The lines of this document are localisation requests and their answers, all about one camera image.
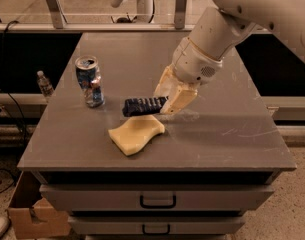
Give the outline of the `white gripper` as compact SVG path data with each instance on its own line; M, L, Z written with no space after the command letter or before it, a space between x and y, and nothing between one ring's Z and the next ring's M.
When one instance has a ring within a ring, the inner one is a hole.
M198 94L196 83L203 85L212 81L223 63L204 55L188 37L184 37L174 51L172 65L164 69L154 91L155 97L167 98L161 114L176 114L189 105Z

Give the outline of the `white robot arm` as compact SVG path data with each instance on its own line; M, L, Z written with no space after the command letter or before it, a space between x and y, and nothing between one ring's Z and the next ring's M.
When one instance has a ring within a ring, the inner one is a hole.
M184 37L155 89L164 97L162 114L176 114L212 81L224 56L257 26L273 34L305 63L305 0L212 0Z

